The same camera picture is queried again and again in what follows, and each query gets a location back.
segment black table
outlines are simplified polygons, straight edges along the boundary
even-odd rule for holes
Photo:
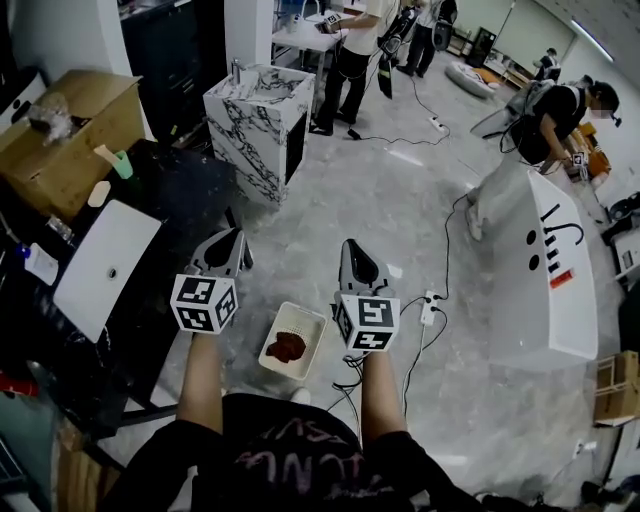
[[[115,171],[109,174],[112,188],[105,204],[118,199],[162,226],[127,281],[99,342],[85,338],[53,305],[57,283],[48,287],[20,272],[11,274],[9,289],[0,293],[0,308],[2,301],[13,301],[14,309],[28,302],[25,321],[32,343],[25,357],[40,363],[31,365],[38,382],[89,441],[115,435],[121,426],[174,414],[175,406],[151,403],[178,332],[169,305],[174,277],[184,271],[195,248],[222,229],[221,220],[239,227],[233,215],[239,194],[231,165],[146,140],[128,154],[134,176],[122,180]],[[80,211],[71,224],[73,245],[81,242],[100,211],[89,206]],[[54,245],[47,248],[59,260],[59,280],[75,249]],[[129,398],[143,410],[125,413]]]

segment sink faucet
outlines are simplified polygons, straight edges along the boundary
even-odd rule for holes
[[[240,85],[240,70],[245,69],[238,59],[231,61],[231,85]]]

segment cardboard box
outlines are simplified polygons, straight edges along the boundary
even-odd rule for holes
[[[622,352],[598,362],[594,420],[617,427],[640,415],[638,354]]]
[[[72,70],[38,100],[62,94],[73,116],[89,121],[70,140],[44,146],[28,120],[0,136],[0,174],[39,212],[70,221],[111,166],[93,152],[127,150],[144,138],[138,78]]]

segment person in white shirt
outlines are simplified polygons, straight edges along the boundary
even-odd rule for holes
[[[432,31],[438,21],[438,13],[443,0],[423,0],[423,9],[416,20],[416,28],[411,39],[406,66],[398,66],[398,71],[406,75],[417,74],[424,77],[431,65],[436,49],[433,46]]]
[[[336,48],[336,55],[324,88],[324,103],[314,119],[311,133],[333,135],[333,120],[338,118],[355,124],[360,103],[367,87],[367,66],[377,48],[378,37],[389,29],[398,13],[400,0],[367,0],[367,10],[357,18],[340,20],[329,26],[335,33],[349,29],[344,45]],[[349,94],[338,110],[345,80],[351,86]]]

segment wall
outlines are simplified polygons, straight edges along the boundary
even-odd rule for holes
[[[512,1],[457,0],[458,19],[455,26],[464,31],[471,30],[474,38],[480,27],[497,34],[507,18]]]
[[[11,12],[18,65],[38,67],[47,83],[73,68],[131,76],[115,0],[14,0]]]
[[[595,126],[596,139],[611,162],[611,175],[596,192],[600,202],[610,206],[640,190],[640,153],[637,148],[640,90],[618,72],[615,63],[611,64],[591,43],[579,36],[562,63],[560,80],[577,80],[584,74],[594,80],[608,82],[620,97],[617,112],[623,118],[620,128],[616,128],[611,120],[591,119],[589,114],[584,119]]]
[[[227,68],[233,59],[242,64],[271,62],[273,0],[224,0]]]
[[[495,46],[534,73],[533,61],[545,55],[547,48],[555,48],[562,59],[574,37],[573,30],[538,3],[517,0]]]

